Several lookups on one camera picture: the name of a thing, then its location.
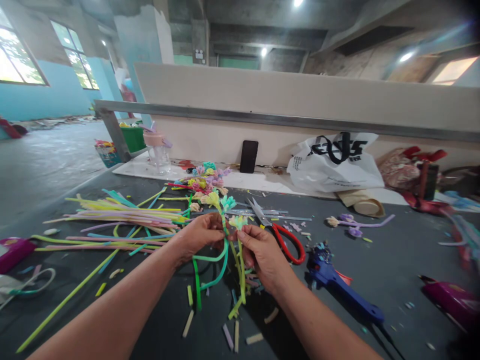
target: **floor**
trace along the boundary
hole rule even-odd
[[[0,229],[105,171],[94,139],[111,140],[103,122],[0,140]]]

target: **light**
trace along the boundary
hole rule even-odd
[[[407,52],[405,55],[403,55],[403,56],[400,58],[399,62],[400,62],[400,63],[403,63],[404,61],[407,61],[408,59],[410,59],[413,55],[414,55],[414,52],[413,52],[413,51]]]

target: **blue glue gun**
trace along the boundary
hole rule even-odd
[[[357,308],[365,320],[380,327],[385,321],[382,310],[353,291],[335,271],[331,260],[332,252],[325,243],[321,242],[312,249],[307,263],[312,287],[315,287],[317,290],[321,286],[335,288],[335,290],[341,293],[345,301]]]

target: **white plastic bag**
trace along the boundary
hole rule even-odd
[[[286,171],[299,188],[325,193],[383,188],[372,155],[364,150],[378,138],[369,132],[311,137],[292,148]]]

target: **gray table surface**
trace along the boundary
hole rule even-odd
[[[131,200],[139,203],[157,193],[164,183],[163,180],[114,175],[108,171],[73,189],[67,195],[74,197],[76,193],[80,193],[85,199],[96,200],[105,196],[102,189],[106,188],[121,192],[124,196],[131,195]],[[173,197],[178,194],[183,195],[184,192],[168,190],[165,196]],[[246,202],[247,197],[252,197],[246,190],[241,189],[231,189],[229,195],[233,195],[240,202]],[[77,203],[65,201],[64,197],[66,196],[52,200],[47,207],[36,209],[21,221],[5,228],[0,233],[0,239],[14,236],[27,238],[53,227],[61,229],[56,237],[64,239],[66,236],[78,236],[80,229],[95,224],[92,221],[42,224],[43,221],[59,218],[63,214],[74,213],[79,208]],[[309,243],[301,235],[298,238],[304,245],[328,240],[335,254],[336,269],[352,277],[351,287],[367,301],[382,309],[385,328],[406,359],[448,358],[446,346],[457,339],[460,331],[422,294],[420,289],[423,284],[417,277],[418,274],[423,274],[439,281],[456,283],[473,292],[478,291],[478,277],[474,272],[461,268],[458,251],[437,244],[438,241],[448,241],[444,234],[451,231],[448,220],[417,213],[406,206],[386,204],[387,214],[395,214],[396,217],[385,227],[365,228],[364,236],[373,241],[368,243],[350,238],[345,227],[331,229],[326,226],[326,217],[349,212],[339,201],[280,193],[271,193],[267,197],[260,195],[255,199],[266,209],[288,210],[291,216],[312,218],[313,221],[307,222],[305,231],[312,234],[313,241]],[[186,209],[184,201],[170,201],[169,204],[171,207]],[[476,226],[480,224],[478,214],[466,214],[465,218]],[[378,222],[376,219],[359,215],[357,219],[364,223]],[[128,230],[127,227],[123,228],[120,235],[126,235]],[[104,233],[109,234],[110,231],[111,229],[105,230]],[[215,251],[204,249],[202,253],[213,254]],[[18,346],[109,253],[106,250],[34,252],[12,269],[10,275],[26,280],[29,275],[19,275],[18,271],[31,265],[42,264],[44,269],[55,268],[57,276],[43,293],[29,299],[15,299],[0,313],[0,357],[4,360],[26,358],[91,304],[101,283],[107,282],[108,290],[122,279],[123,276],[118,276],[114,280],[108,280],[113,270],[124,268],[126,275],[145,258],[143,254],[131,258],[126,253],[117,255],[102,275],[96,275],[68,302],[27,350],[15,355]],[[216,277],[220,265],[200,261],[200,281],[206,283]],[[306,262],[293,268],[298,277],[304,279]],[[228,321],[227,315],[233,305],[231,289],[238,285],[232,262],[229,263],[229,269],[234,271],[225,272],[223,279],[211,289],[209,297],[202,295],[203,309],[195,314],[187,338],[182,338],[190,312],[186,288],[189,284],[195,288],[192,263],[183,266],[170,281],[151,313],[131,359],[306,358],[282,312],[271,324],[264,324],[264,318],[275,307],[274,299],[267,293],[252,294],[247,298],[246,306],[240,308],[239,354],[230,352],[222,326],[226,323],[230,333],[234,334],[234,321]],[[372,332],[363,333],[362,325],[326,289],[314,290],[314,293],[382,357],[389,358]],[[415,308],[406,309],[405,302],[413,302]],[[264,341],[250,346],[245,344],[246,337],[259,332],[263,333]],[[386,344],[386,349],[391,352],[393,359],[400,358],[382,335],[379,339]],[[427,342],[432,343],[436,351],[430,350],[426,346]]]

